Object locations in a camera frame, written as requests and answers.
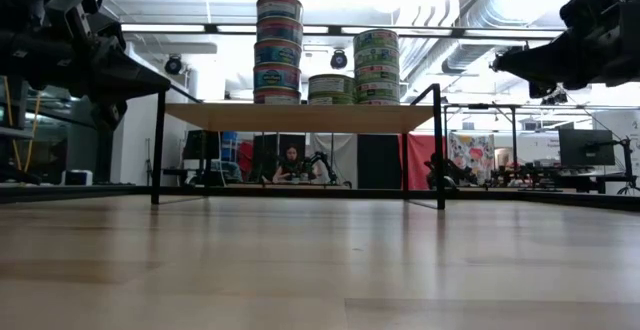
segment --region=black frame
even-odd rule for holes
[[[436,138],[436,184],[437,190],[435,192],[422,191],[425,195],[420,195],[417,198],[420,199],[436,199],[436,209],[444,210],[445,208],[445,190],[444,190],[444,166],[443,166],[443,151],[442,151],[442,118],[441,118],[441,98],[440,98],[440,84],[431,84],[426,90],[424,90],[412,103],[411,106],[416,106],[420,103],[429,93],[433,92],[433,117],[435,121],[434,136]],[[188,96],[192,101],[201,103],[202,101]],[[162,177],[162,143],[164,138],[164,117],[166,110],[166,95],[161,93],[158,95],[158,106],[156,110],[156,137],[154,142],[154,159],[153,159],[153,175],[152,175],[152,187],[151,187],[151,204],[160,204],[160,195],[202,195],[202,196],[296,196],[305,198],[383,198],[383,199],[403,199],[410,200],[416,198],[416,191],[409,190],[409,158],[408,158],[408,134],[402,134],[403,143],[403,166],[402,166],[402,190],[303,190],[303,189],[277,189],[277,188],[170,188],[161,187]]]

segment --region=person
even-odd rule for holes
[[[280,164],[280,166],[278,166],[276,174],[273,175],[273,182],[278,183],[281,181],[291,181],[293,180],[294,175],[300,176],[302,171],[302,160],[300,160],[298,156],[298,149],[294,144],[291,144],[287,146],[285,160]],[[313,180],[320,175],[320,172],[314,165],[313,170],[308,175],[309,180]]]

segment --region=ceiling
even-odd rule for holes
[[[300,0],[304,23],[340,25],[465,26],[465,27],[545,27],[561,28],[558,8],[567,0]],[[256,0],[105,0],[107,11],[127,23],[247,23],[254,24]],[[216,69],[225,77],[225,88],[236,97],[247,96],[252,88],[253,36],[135,35],[129,41],[147,59],[162,62],[169,53],[208,53],[211,66],[200,61],[199,71]],[[333,49],[353,52],[351,39],[312,37],[304,39],[301,69],[303,83],[309,76],[334,72],[329,59]],[[449,102],[498,101],[526,103],[526,83],[509,74],[494,74],[488,63],[496,51],[512,46],[504,41],[485,41],[460,48],[457,40],[403,39],[401,75],[408,85],[404,101],[411,101],[432,82],[443,84]],[[452,56],[464,59],[453,64]],[[462,71],[443,73],[442,64],[461,66]],[[347,67],[342,73],[350,74]],[[586,102],[586,89],[574,98]]]

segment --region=colorful poster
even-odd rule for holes
[[[495,145],[493,135],[449,134],[449,159],[459,168],[471,168],[478,177],[478,184],[491,179]]]

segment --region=wooden tabletop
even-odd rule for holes
[[[167,104],[166,112],[210,131],[401,134],[433,117],[431,106]]]

